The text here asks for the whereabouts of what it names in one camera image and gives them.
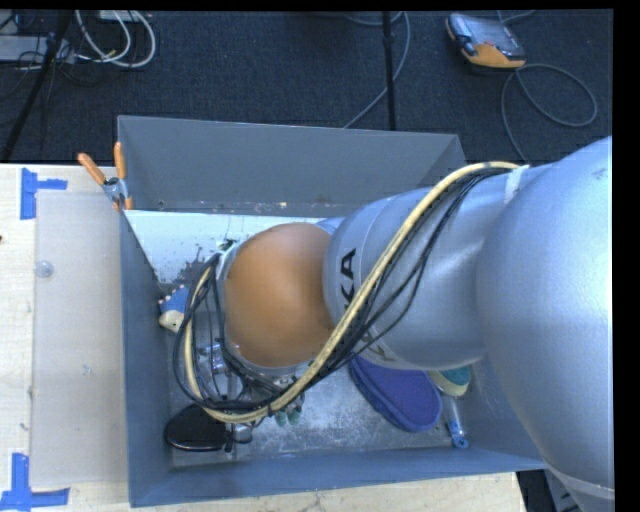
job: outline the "gray bin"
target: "gray bin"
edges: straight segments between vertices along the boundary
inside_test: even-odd
[[[458,137],[447,134],[122,116],[118,139],[136,209],[167,213],[340,217],[431,185],[465,164]],[[473,365],[461,402],[467,449],[451,447],[442,425],[422,437],[398,434],[338,372],[309,390],[303,416],[340,412],[358,421],[336,421],[322,432],[309,427],[305,439],[304,425],[275,430],[271,419],[232,454],[174,450],[163,430],[188,402],[171,369],[172,336],[158,324],[164,284],[124,215],[120,241],[132,506],[543,468],[486,360]],[[352,409],[323,402],[336,393],[349,397]],[[373,430],[372,422],[378,422]],[[375,437],[358,429],[375,430]]]

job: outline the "black cable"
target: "black cable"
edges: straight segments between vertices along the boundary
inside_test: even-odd
[[[435,246],[436,241],[439,239],[440,234],[442,233],[443,229],[445,228],[451,216],[455,213],[455,211],[457,211],[458,207],[460,206],[464,198],[467,196],[467,194],[480,181],[482,181],[483,179],[489,176],[494,176],[496,174],[501,174],[504,172],[507,172],[507,171],[500,170],[500,171],[479,172],[477,174],[472,174],[472,175],[461,178],[460,180],[458,180],[458,182],[455,183],[455,186],[450,187],[448,191],[449,197],[453,196],[453,198],[451,199],[450,204],[447,205],[445,212],[439,218],[436,227],[434,228],[432,234],[429,236],[429,240],[427,241],[424,249],[422,250],[413,268],[411,269],[409,274],[405,277],[404,281],[398,286],[398,288],[396,288],[391,293],[391,295],[387,297],[387,299],[381,306],[378,306],[374,310],[373,307],[376,301],[376,297],[379,295],[381,289],[383,289],[389,277],[394,273],[395,266],[397,262],[400,260],[401,255],[404,253],[404,251],[406,251],[409,244],[413,242],[413,239],[417,235],[418,231],[421,229],[424,223],[430,218],[430,215],[424,215],[420,219],[420,221],[412,227],[412,230],[410,231],[409,235],[405,238],[405,240],[403,241],[403,244],[399,247],[397,255],[394,257],[390,265],[384,270],[381,277],[378,279],[378,282],[375,283],[374,288],[372,289],[372,292],[367,302],[365,303],[364,307],[361,310],[361,313],[356,315],[355,319],[352,321],[352,325],[350,326],[349,330],[345,333],[343,339],[340,340],[340,343],[336,347],[334,354],[332,354],[329,360],[327,360],[327,362],[323,365],[323,367],[320,369],[318,374],[313,379],[310,380],[310,382],[305,386],[302,392],[314,386],[315,384],[320,382],[322,379],[324,379],[334,371],[340,369],[342,366],[350,362],[354,357],[356,357],[363,350],[368,348],[368,346],[370,346],[372,343],[377,341],[380,337],[388,333],[402,320],[402,318],[405,316],[405,314],[411,307],[411,304],[413,303],[413,300],[417,294],[417,291],[419,289],[419,284],[422,280],[431,251]],[[216,265],[220,260],[220,254],[217,254],[215,256],[216,256],[215,258],[212,258],[212,260],[210,260],[210,262],[207,265],[205,265],[204,269],[201,271],[200,275],[194,280],[194,282],[200,283],[200,281],[202,280],[202,276],[204,275],[204,272],[207,271],[207,269],[209,269],[208,278],[202,282],[201,286],[199,287],[199,290],[190,291],[190,294],[189,294],[190,297],[187,300],[187,304],[189,304],[190,306],[188,307],[185,313],[184,320],[181,324],[181,327],[178,330],[178,333],[176,334],[176,342],[174,345],[174,372],[176,374],[178,383],[180,387],[183,389],[183,391],[185,392],[185,394],[198,405],[201,405],[202,407],[205,407],[205,408],[215,409],[215,410],[252,411],[260,407],[268,406],[276,398],[278,398],[284,392],[286,392],[286,390],[290,386],[286,388],[278,387],[274,383],[262,377],[261,375],[256,374],[255,372],[251,371],[248,368],[244,368],[242,366],[242,363],[240,363],[237,359],[235,359],[233,355],[230,354],[226,349],[225,339],[224,339],[224,335],[225,335],[224,334],[224,317],[222,313],[220,298],[218,296],[218,287],[217,287],[217,278],[216,278],[216,269],[215,269]],[[362,337],[367,331],[369,331],[373,323],[377,321],[378,318],[380,318],[380,316],[385,311],[388,310],[391,304],[393,304],[395,300],[397,300],[399,295],[406,289],[407,286],[411,284],[411,282],[413,282],[411,293],[409,294],[409,297],[403,309],[400,311],[399,315],[394,319],[394,321],[387,328],[384,329],[384,331],[379,333],[375,338],[368,340],[368,342],[364,346],[360,347],[358,351],[354,351],[355,346],[357,346],[357,344],[362,341]],[[198,387],[201,391],[201,397],[198,397],[190,389],[190,387],[183,381],[181,376],[181,371],[179,368],[179,352],[180,352],[180,347],[182,346],[181,344],[182,335],[183,335],[185,326],[187,324],[189,324],[193,329],[195,311],[198,309],[198,307],[202,302],[205,302],[205,307],[207,306],[206,297],[210,292],[213,293],[216,314],[218,315],[220,338],[218,338],[216,341],[218,341],[220,344],[223,358],[225,359],[225,362],[227,363],[228,367],[231,369],[233,373],[238,375],[243,380],[243,384],[245,385],[245,388],[243,388],[242,393],[238,395],[238,397],[241,397],[245,393],[246,389],[253,388],[253,389],[259,389],[262,392],[264,392],[267,395],[265,399],[253,400],[253,401],[242,401],[242,400],[239,400],[238,397],[236,399],[231,399],[231,400],[230,399],[226,399],[226,400],[212,399],[212,397],[209,397],[206,394],[206,390],[204,389],[205,388],[204,383],[200,382],[197,378],[196,380],[198,381]],[[196,346],[195,332],[192,331],[192,350],[194,351],[192,352],[192,359],[193,359],[192,363],[194,366],[193,368],[194,372],[197,372],[198,371],[197,361],[196,361],[196,355],[194,350],[195,346]]]
[[[564,121],[564,120],[562,120],[562,119],[560,119],[558,117],[555,117],[554,115],[552,115],[549,112],[547,112],[546,110],[544,110],[544,108],[542,108],[542,106],[533,98],[533,96],[531,95],[529,90],[525,87],[524,82],[522,81],[522,77],[521,77],[521,73],[523,71],[526,71],[528,69],[535,69],[535,68],[550,69],[552,71],[556,71],[558,73],[561,73],[561,74],[569,77],[573,81],[575,81],[587,93],[587,95],[589,96],[589,99],[591,100],[591,104],[593,105],[593,111],[591,113],[591,116],[585,121],[570,122],[570,121]],[[538,110],[541,114],[543,114],[545,117],[547,117],[551,121],[553,121],[553,122],[555,122],[555,123],[557,123],[557,124],[559,124],[561,126],[567,126],[567,127],[570,127],[570,128],[582,128],[584,126],[587,126],[588,124],[591,124],[595,120],[597,115],[598,115],[598,104],[596,102],[596,98],[593,95],[593,93],[589,90],[589,88],[586,86],[586,84],[584,82],[582,82],[579,78],[577,78],[576,76],[572,75],[568,71],[566,71],[566,70],[564,70],[562,68],[556,67],[556,66],[551,66],[549,64],[525,64],[524,66],[516,69],[513,74],[510,74],[507,77],[507,79],[505,80],[504,85],[502,87],[502,95],[501,95],[501,98],[500,98],[500,114],[502,116],[502,124],[504,125],[504,129],[507,132],[507,137],[509,137],[509,140],[511,141],[511,144],[513,145],[514,149],[518,153],[518,156],[520,156],[520,158],[522,159],[523,162],[527,162],[528,159],[525,157],[524,153],[520,149],[520,146],[516,142],[515,137],[513,136],[513,133],[511,132],[511,128],[509,127],[509,123],[507,122],[506,94],[507,94],[507,88],[508,88],[509,84],[511,83],[511,80],[513,80],[514,76],[518,79],[518,83],[520,84],[520,87],[522,87],[522,90],[523,90],[526,98],[533,104],[533,106],[536,108],[536,110]]]
[[[16,16],[15,14],[10,14],[9,16],[7,16],[7,18],[2,23],[0,23],[0,30],[2,30],[4,27],[6,27],[12,21],[17,26],[17,23],[15,23],[15,16]]]
[[[413,302],[413,299],[415,298],[415,295],[418,290],[418,285],[421,281],[424,269],[426,268],[427,259],[431,253],[431,250],[435,245],[435,242],[438,240],[438,237],[442,232],[442,230],[444,229],[449,218],[457,210],[458,206],[461,204],[464,197],[466,197],[466,195],[471,191],[473,187],[475,187],[475,185],[477,185],[480,181],[482,181],[483,179],[489,176],[502,174],[504,172],[508,172],[508,171],[501,170],[501,171],[482,172],[478,174],[473,174],[471,176],[467,176],[462,180],[458,181],[457,185],[460,187],[460,191],[457,193],[455,191],[451,192],[452,194],[455,194],[453,201],[447,207],[447,210],[438,221],[438,225],[436,226],[433,233],[429,237],[429,241],[427,242],[427,245],[423,249],[420,258],[417,260],[416,264],[414,265],[413,269],[410,271],[408,276],[405,278],[404,282],[387,298],[385,303],[382,306],[380,306],[371,317],[369,317],[367,313],[367,315],[364,316],[365,318],[364,321],[362,320],[362,318],[360,318],[357,322],[354,321],[354,323],[352,323],[352,328],[350,329],[349,338],[345,340],[344,347],[341,350],[341,352],[336,353],[337,354],[336,357],[332,357],[329,361],[327,361],[325,365],[326,368],[323,369],[323,371],[321,372],[321,375],[319,373],[319,375],[316,376],[316,378],[314,378],[309,383],[306,389],[308,389],[312,385],[315,385],[317,382],[325,378],[327,375],[342,368],[345,364],[349,363],[353,358],[355,358],[357,355],[359,355],[364,350],[366,350],[371,344],[373,344],[375,341],[377,341],[382,336],[387,334],[393,327],[395,327],[400,322],[400,320],[405,316],[405,314],[409,310]],[[429,216],[425,215],[423,216],[423,218],[420,219],[420,222],[414,226],[411,233],[407,236],[407,238],[403,242],[403,245],[400,246],[400,248],[398,249],[398,253],[394,257],[394,260],[392,261],[391,265],[387,267],[387,269],[385,269],[385,273],[383,274],[384,278],[381,277],[379,283],[377,283],[378,290],[382,289],[382,287],[384,286],[384,283],[388,279],[388,276],[391,275],[391,273],[393,272],[393,268],[395,267],[397,262],[400,260],[402,253],[409,246],[413,236],[424,225],[428,217]],[[400,293],[404,291],[404,289],[409,284],[411,279],[416,275],[416,273],[417,273],[417,279],[414,282],[414,287],[412,289],[412,292],[410,294],[410,297],[407,303],[405,304],[403,310],[400,312],[399,316],[382,333],[378,334],[375,338],[368,340],[367,343],[363,345],[360,349],[358,349],[357,352],[354,352],[353,349],[366,335],[366,333],[369,331],[373,323],[388,309],[388,307],[397,299]],[[377,293],[378,292],[376,292],[375,294],[372,294],[372,296],[368,300],[369,310],[371,310],[371,305],[375,303],[375,295],[377,295]]]
[[[384,63],[387,79],[387,106],[389,109],[389,130],[396,129],[396,106],[395,106],[395,89],[393,80],[393,35],[391,34],[391,14],[389,11],[382,12],[382,30],[384,45]]]
[[[16,142],[20,138],[20,134],[22,133],[27,118],[29,117],[29,113],[31,112],[33,104],[40,92],[40,89],[42,88],[42,84],[44,83],[45,76],[49,71],[49,67],[58,55],[58,49],[60,48],[62,38],[64,37],[64,34],[67,31],[70,22],[70,11],[60,11],[58,13],[58,23],[56,26],[55,34],[53,35],[53,37],[47,39],[47,52],[45,53],[45,59],[42,62],[42,67],[40,68],[40,71],[36,78],[36,82],[33,84],[25,105],[22,108],[22,111],[20,112],[20,115],[18,116],[13,128],[11,129],[11,132],[9,133],[7,142],[5,143],[2,154],[0,155],[0,163],[8,163],[9,159],[11,158],[11,154],[13,153]]]

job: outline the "black wire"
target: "black wire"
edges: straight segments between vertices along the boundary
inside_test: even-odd
[[[209,325],[209,365],[211,366],[211,380],[213,380],[213,385],[216,388],[218,397],[222,399],[222,393],[220,392],[220,388],[218,387],[218,383],[216,381],[215,360],[213,355],[213,344],[214,344],[213,322],[211,321],[211,309],[209,308],[209,300],[206,295],[204,298],[204,307],[207,310],[207,323]]]
[[[522,81],[522,77],[521,77],[521,73],[523,71],[528,70],[528,69],[535,69],[535,68],[550,69],[552,71],[556,71],[558,73],[561,73],[561,74],[569,77],[574,82],[576,82],[587,93],[587,95],[589,96],[589,99],[591,100],[591,104],[593,106],[593,111],[591,113],[591,116],[585,121],[570,122],[570,121],[564,121],[564,120],[562,120],[562,119],[560,119],[558,117],[555,117],[551,113],[549,113],[546,110],[544,110],[542,108],[542,106],[540,106],[540,104],[533,98],[533,96],[531,95],[529,90],[525,87],[525,85],[524,85],[524,83]],[[589,88],[586,86],[586,84],[584,82],[582,82],[579,78],[577,78],[576,76],[572,75],[568,71],[566,71],[566,70],[564,70],[562,68],[556,67],[556,66],[551,66],[549,64],[525,64],[524,66],[516,69],[513,74],[511,74],[511,75],[509,75],[507,77],[507,79],[505,80],[504,85],[502,87],[502,95],[501,95],[501,98],[500,98],[500,114],[502,116],[502,124],[504,125],[504,129],[507,132],[507,137],[509,137],[509,140],[511,141],[511,144],[513,145],[514,149],[518,153],[518,156],[522,159],[523,162],[527,162],[528,159],[525,157],[524,153],[520,149],[520,146],[516,142],[515,137],[513,136],[513,133],[511,132],[511,128],[509,127],[509,123],[507,122],[507,109],[506,109],[507,88],[508,88],[509,84],[511,83],[511,80],[513,80],[514,76],[518,79],[518,83],[520,84],[520,87],[522,87],[522,90],[523,90],[525,96],[533,104],[533,106],[536,108],[536,110],[538,110],[541,114],[543,114],[545,117],[547,117],[551,121],[553,121],[553,122],[555,122],[555,123],[557,123],[557,124],[559,124],[561,126],[567,126],[567,127],[570,127],[570,128],[582,128],[584,126],[587,126],[587,125],[591,124],[595,120],[597,115],[598,115],[598,103],[596,102],[596,98],[593,95],[593,93],[589,90]]]
[[[534,12],[536,12],[536,9],[531,9],[529,11],[520,13],[520,14],[514,14],[513,16],[509,16],[508,18],[503,18],[502,17],[502,13],[500,12],[500,10],[497,11],[498,13],[498,19],[504,24],[507,25],[509,23],[511,23],[512,21],[515,20],[519,20],[522,18],[527,18],[528,16],[531,16]]]
[[[489,175],[491,175],[491,174],[477,175],[477,176],[474,176],[471,180],[467,181],[467,180],[463,179],[463,180],[461,180],[461,181],[459,181],[457,183],[458,186],[462,187],[460,192],[456,193],[456,195],[454,196],[453,201],[447,207],[447,210],[445,211],[444,215],[438,221],[438,225],[436,226],[436,228],[434,229],[433,233],[429,237],[427,245],[423,249],[420,258],[416,261],[416,263],[415,263],[414,267],[412,268],[412,270],[409,272],[409,274],[407,275],[405,280],[400,284],[400,286],[387,298],[385,303],[382,304],[371,317],[367,317],[365,322],[360,323],[360,325],[358,325],[358,326],[356,326],[354,328],[354,334],[353,334],[354,338],[347,345],[349,345],[351,347],[351,349],[355,348],[355,346],[362,340],[362,338],[365,336],[365,334],[372,327],[374,322],[376,322],[378,320],[378,318],[380,318],[380,316],[385,311],[387,311],[387,309],[391,306],[391,304],[393,302],[395,302],[395,300],[398,298],[398,296],[404,291],[406,286],[411,282],[411,279],[414,276],[417,276],[415,281],[414,281],[414,286],[413,286],[412,292],[411,292],[411,294],[409,296],[409,299],[406,302],[403,310],[400,312],[400,314],[396,317],[396,319],[383,332],[378,334],[375,338],[372,338],[372,339],[368,340],[367,343],[365,343],[365,345],[363,347],[358,349],[357,352],[354,352],[353,350],[350,350],[348,354],[343,354],[342,357],[337,358],[337,360],[332,361],[331,365],[328,368],[328,373],[333,373],[334,371],[337,371],[340,368],[342,368],[345,364],[349,363],[351,360],[353,360],[356,357],[356,355],[359,355],[360,353],[362,353],[365,349],[367,349],[369,346],[371,346],[371,344],[373,344],[378,339],[380,339],[382,336],[387,334],[391,329],[393,329],[393,327],[395,327],[402,320],[402,318],[404,318],[405,314],[407,313],[407,311],[411,307],[411,304],[413,303],[413,300],[414,300],[414,298],[415,298],[415,296],[417,294],[417,291],[418,291],[418,288],[419,288],[419,284],[420,284],[421,279],[422,279],[422,275],[423,275],[424,270],[426,268],[426,263],[427,263],[428,257],[431,254],[431,250],[433,249],[433,247],[435,245],[435,242],[438,240],[438,237],[439,237],[440,233],[444,229],[444,226],[446,225],[446,223],[449,220],[449,218],[451,217],[451,215],[453,215],[453,213],[456,211],[456,209],[458,208],[458,206],[460,205],[460,203],[462,202],[464,197],[468,194],[468,192],[477,183],[479,183],[482,179],[484,179],[485,177],[487,177]],[[424,225],[424,223],[426,222],[428,217],[429,217],[429,215],[423,215],[421,217],[420,221],[418,223],[416,223],[416,225],[412,229],[411,236],[408,236],[405,239],[405,241],[403,242],[403,245],[398,249],[397,255],[395,256],[394,260],[392,261],[392,263],[388,267],[388,272],[386,272],[386,277],[385,277],[384,281],[380,284],[380,288],[382,288],[382,286],[384,285],[384,282],[388,279],[388,276],[391,275],[395,265],[400,260],[400,257],[402,256],[404,251],[409,246],[409,244],[410,244],[410,242],[411,242],[411,240],[413,238],[412,235],[415,235],[421,229],[421,227]]]
[[[375,300],[377,296],[380,294],[381,290],[383,289],[385,283],[388,281],[389,277],[394,273],[395,266],[400,260],[400,257],[406,251],[409,244],[412,243],[417,232],[421,229],[421,227],[424,225],[427,219],[429,219],[430,216],[433,214],[432,212],[435,210],[435,208],[429,209],[429,214],[423,215],[420,218],[420,220],[416,222],[414,226],[412,226],[412,229],[410,230],[409,235],[405,238],[405,240],[399,247],[396,255],[391,260],[391,263],[387,266],[387,268],[384,269],[382,275],[378,278],[377,282],[374,284],[374,287],[372,288],[372,292],[370,293],[367,301],[363,305],[361,311],[359,311],[356,314],[355,318],[351,322],[351,325],[345,332],[343,339],[341,339],[339,343],[336,345],[336,349],[334,349],[334,354],[330,356],[330,358],[325,362],[325,364],[322,366],[322,368],[317,373],[317,375],[314,376],[309,381],[309,383],[307,383],[307,385],[304,387],[304,389],[301,391],[300,395],[298,396],[301,396],[305,390],[314,386],[315,384],[323,380],[325,377],[327,377],[334,371],[340,369],[345,364],[353,360],[353,358],[355,358],[358,354],[362,353],[362,351],[368,348],[372,343],[374,343],[375,341],[380,339],[382,336],[387,334],[402,320],[402,318],[404,318],[404,316],[406,315],[407,311],[411,307],[411,304],[413,303],[413,300],[417,294],[417,291],[419,289],[419,284],[422,281],[422,277],[425,272],[426,264],[431,254],[431,251],[435,246],[435,243],[439,239],[439,236],[442,233],[442,230],[446,226],[451,216],[454,214],[455,211],[457,211],[458,207],[460,206],[464,198],[467,196],[467,194],[480,181],[484,180],[489,176],[502,174],[504,172],[508,172],[508,171],[507,170],[480,171],[478,173],[474,173],[472,175],[461,178],[460,180],[458,180],[456,183],[452,184],[449,187],[449,190],[448,190],[449,197],[453,196],[453,198],[451,199],[450,204],[447,206],[444,214],[438,220],[438,224],[434,228],[433,233],[430,235],[429,240],[427,241],[424,249],[420,254],[420,257],[414,264],[409,274],[405,277],[404,281],[398,286],[398,288],[396,288],[391,293],[389,297],[387,297],[385,302],[381,306],[377,307],[374,311],[373,305],[375,303]],[[276,386],[274,383],[270,382],[267,379],[264,379],[259,374],[256,374],[255,372],[251,371],[248,368],[244,368],[242,363],[240,363],[226,349],[225,342],[224,342],[225,341],[224,316],[222,312],[220,298],[218,295],[217,278],[216,278],[216,272],[215,272],[215,266],[219,261],[220,255],[218,254],[216,256],[217,256],[216,258],[212,258],[212,260],[210,260],[210,262],[205,266],[205,268],[202,270],[200,275],[194,280],[194,282],[199,283],[202,276],[204,275],[204,272],[206,272],[207,269],[210,269],[209,277],[203,282],[202,286],[197,291],[197,294],[194,296],[194,290],[191,290],[189,293],[190,297],[187,300],[187,304],[189,304],[190,307],[187,309],[184,320],[181,324],[181,327],[178,330],[178,333],[176,334],[176,343],[174,346],[174,372],[176,374],[176,379],[180,384],[180,387],[182,388],[182,390],[185,392],[185,394],[192,401],[194,401],[198,405],[201,405],[202,407],[215,409],[215,410],[253,411],[261,407],[269,406],[276,398],[278,398],[279,396],[282,396],[282,394],[286,392],[287,389],[289,389],[290,386],[293,385],[293,383],[287,386],[286,388],[280,388]],[[362,341],[363,336],[370,330],[373,323],[376,320],[378,320],[385,311],[388,310],[388,308],[391,306],[391,304],[395,302],[395,300],[397,300],[398,296],[412,282],[412,279],[413,279],[413,287],[411,289],[411,293],[403,309],[398,314],[398,316],[394,319],[394,321],[389,326],[387,326],[375,338],[371,338],[365,343],[365,345],[363,345],[357,351],[355,351],[354,350],[355,346],[357,346],[357,344]],[[236,375],[238,375],[242,379],[243,384],[245,385],[245,388],[243,388],[242,393],[238,395],[238,398],[241,397],[244,394],[245,390],[248,389],[249,387],[261,389],[261,391],[267,394],[267,398],[263,400],[254,400],[254,401],[241,401],[237,398],[235,400],[234,399],[213,400],[210,397],[208,397],[206,393],[202,393],[202,390],[201,390],[202,398],[199,398],[192,392],[189,386],[187,386],[186,383],[184,383],[181,376],[181,371],[179,368],[179,351],[181,347],[181,339],[183,337],[182,335],[184,331],[184,326],[189,324],[193,329],[193,320],[194,320],[195,311],[198,309],[201,302],[203,301],[205,302],[205,307],[207,307],[206,297],[210,292],[213,293],[216,314],[218,316],[220,338],[217,341],[220,344],[223,358],[225,360],[225,363],[227,363],[228,367],[231,369],[231,371]],[[192,350],[194,350],[195,346],[196,346],[195,332],[192,331]],[[197,370],[196,356],[192,355],[192,359],[194,363],[194,371],[196,371]]]
[[[55,34],[53,35],[53,37],[50,37],[47,40],[47,52],[45,54],[44,61],[42,62],[42,67],[40,68],[40,71],[36,78],[36,82],[33,84],[33,87],[29,93],[29,97],[27,98],[27,101],[25,102],[13,128],[11,129],[11,132],[9,133],[7,142],[5,143],[2,150],[2,155],[0,156],[0,162],[8,162],[11,158],[11,154],[13,153],[16,142],[20,138],[20,134],[22,133],[31,109],[33,108],[33,104],[38,94],[40,93],[40,89],[42,87],[42,84],[44,83],[47,72],[49,71],[49,67],[58,54],[60,43],[62,41],[62,38],[64,37],[65,32],[67,31],[70,22],[71,16],[67,14],[66,11],[61,11],[58,13],[58,23],[56,26]]]
[[[16,17],[15,14],[10,14],[9,16],[7,16],[7,18],[2,23],[0,23],[0,30],[2,30],[12,21],[15,23],[16,26],[18,26],[18,24],[15,22],[15,17]]]
[[[243,368],[237,362],[237,360],[235,360],[235,358],[233,358],[233,356],[229,354],[229,352],[226,350],[224,341],[222,339],[220,340],[220,348],[223,354],[223,358],[225,359],[225,362],[230,367],[230,369],[234,373],[236,373],[243,380],[243,382],[250,382],[253,386],[257,388],[269,390],[271,395],[268,398],[265,398],[263,400],[250,401],[250,402],[239,401],[234,399],[214,400],[207,396],[206,390],[204,394],[201,393],[202,397],[198,397],[197,395],[195,395],[195,393],[193,393],[190,386],[188,386],[184,382],[181,368],[180,368],[180,348],[182,346],[182,339],[184,337],[184,329],[187,325],[191,325],[191,326],[193,325],[192,322],[193,322],[193,319],[195,318],[195,312],[200,307],[201,303],[204,301],[204,298],[210,291],[213,291],[215,307],[216,307],[217,314],[219,315],[219,319],[222,317],[222,308],[220,307],[220,299],[217,293],[217,286],[215,286],[216,284],[215,266],[217,265],[219,259],[220,259],[220,253],[216,253],[209,260],[209,262],[204,266],[202,271],[194,280],[194,282],[196,283],[200,282],[202,276],[204,275],[204,272],[206,272],[208,269],[210,270],[209,278],[205,280],[205,282],[203,283],[203,286],[201,286],[200,289],[197,291],[197,295],[194,296],[194,290],[190,290],[189,292],[187,304],[190,304],[190,307],[185,312],[184,320],[182,321],[182,324],[178,329],[178,332],[176,333],[176,338],[174,343],[174,351],[173,351],[174,374],[176,376],[176,380],[180,388],[182,389],[182,391],[187,395],[187,397],[189,397],[193,402],[197,403],[201,407],[215,409],[215,410],[252,411],[272,402],[274,399],[274,396],[279,395],[283,390],[282,388],[276,386],[274,383],[268,381],[267,379],[264,379],[261,376],[254,374],[254,372],[251,372],[250,370]],[[221,335],[223,335],[224,322],[219,323],[219,329],[220,329]],[[195,347],[195,345],[196,345],[196,339],[192,331],[192,349],[193,347]],[[199,369],[197,368],[196,359],[193,358],[192,362],[194,363],[193,365],[194,372],[198,372]]]

